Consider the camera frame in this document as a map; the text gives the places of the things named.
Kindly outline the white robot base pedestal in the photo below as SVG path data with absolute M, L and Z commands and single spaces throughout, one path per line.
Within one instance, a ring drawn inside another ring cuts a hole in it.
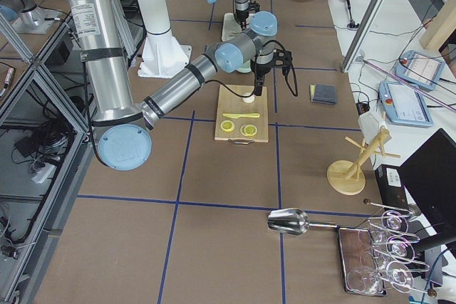
M 189 63 L 191 47 L 174 37 L 166 0 L 138 0 L 138 4 L 147 34 L 138 75 L 171 78 Z

